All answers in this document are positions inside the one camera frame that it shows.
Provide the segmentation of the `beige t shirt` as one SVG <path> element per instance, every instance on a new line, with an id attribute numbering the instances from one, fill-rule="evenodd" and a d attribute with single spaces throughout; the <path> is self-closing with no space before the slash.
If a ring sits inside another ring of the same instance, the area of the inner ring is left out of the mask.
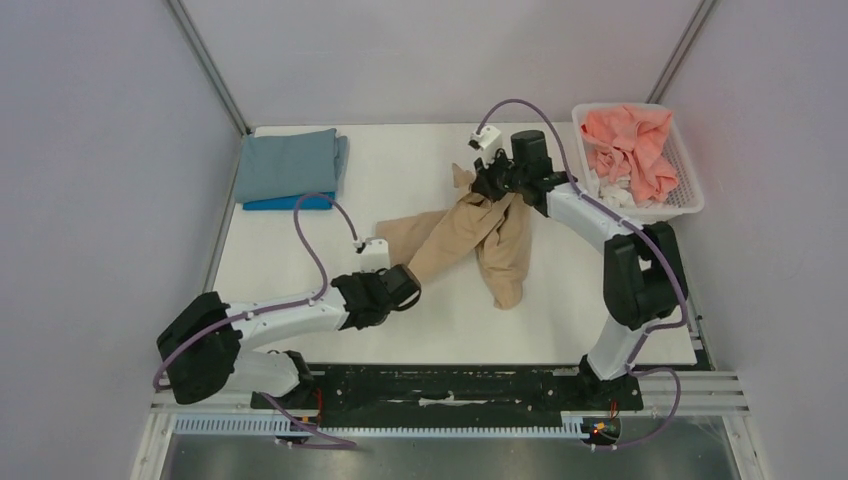
<path id="1" fill-rule="evenodd" d="M 402 264 L 426 284 L 473 254 L 483 282 L 500 310 L 524 295 L 531 249 L 531 208 L 519 194 L 492 201 L 472 191 L 473 172 L 454 164 L 458 191 L 451 208 L 383 220 L 375 234 L 385 239 L 393 264 Z"/>

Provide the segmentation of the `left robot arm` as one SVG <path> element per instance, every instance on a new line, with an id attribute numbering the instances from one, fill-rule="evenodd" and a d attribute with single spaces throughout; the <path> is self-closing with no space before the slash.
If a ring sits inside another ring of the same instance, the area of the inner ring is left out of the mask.
<path id="1" fill-rule="evenodd" d="M 228 304 L 215 291 L 203 293 L 158 336 L 162 365 L 154 387 L 170 391 L 179 405 L 238 391 L 304 407 L 314 383 L 302 355 L 270 354 L 264 347 L 306 334 L 379 326 L 420 296 L 420 282 L 404 265 L 340 275 L 302 299 L 281 303 Z"/>

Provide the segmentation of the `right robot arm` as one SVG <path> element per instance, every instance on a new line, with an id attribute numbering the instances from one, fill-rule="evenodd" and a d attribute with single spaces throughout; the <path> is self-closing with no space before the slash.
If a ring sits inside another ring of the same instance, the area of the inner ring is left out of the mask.
<path id="1" fill-rule="evenodd" d="M 608 319 L 577 374 L 580 400 L 602 408 L 617 396 L 647 336 L 686 305 L 675 233 L 664 221 L 643 224 L 620 216 L 583 191 L 568 172 L 555 170 L 542 131 L 520 131 L 510 142 L 505 150 L 501 132 L 491 126 L 471 134 L 469 145 L 478 154 L 471 189 L 491 201 L 518 197 L 602 255 Z"/>

